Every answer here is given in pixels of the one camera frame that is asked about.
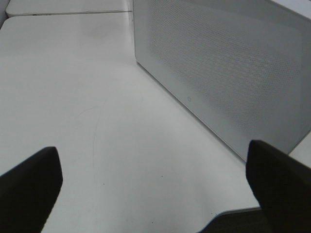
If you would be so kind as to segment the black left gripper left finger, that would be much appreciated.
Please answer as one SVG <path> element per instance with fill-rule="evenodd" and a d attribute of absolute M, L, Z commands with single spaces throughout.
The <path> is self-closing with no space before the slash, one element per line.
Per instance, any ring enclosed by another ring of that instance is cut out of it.
<path fill-rule="evenodd" d="M 39 233 L 63 184 L 56 147 L 45 147 L 0 177 L 0 231 Z"/>

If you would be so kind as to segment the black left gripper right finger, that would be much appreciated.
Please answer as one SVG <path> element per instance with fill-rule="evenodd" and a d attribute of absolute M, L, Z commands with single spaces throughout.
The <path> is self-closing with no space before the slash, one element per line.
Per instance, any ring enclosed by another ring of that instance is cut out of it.
<path fill-rule="evenodd" d="M 264 141 L 249 144 L 246 178 L 275 233 L 311 231 L 311 169 Z"/>

